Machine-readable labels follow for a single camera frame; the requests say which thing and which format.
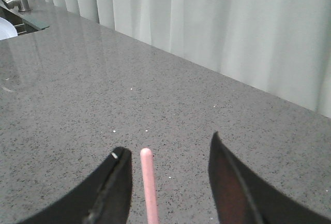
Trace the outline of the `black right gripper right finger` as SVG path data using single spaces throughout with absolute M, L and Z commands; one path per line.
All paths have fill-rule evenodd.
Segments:
M 220 223 L 330 223 L 257 176 L 217 132 L 210 143 L 208 174 Z

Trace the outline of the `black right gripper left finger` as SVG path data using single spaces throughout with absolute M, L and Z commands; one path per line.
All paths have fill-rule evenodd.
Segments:
M 22 222 L 126 223 L 131 195 L 131 151 L 117 147 L 77 187 Z

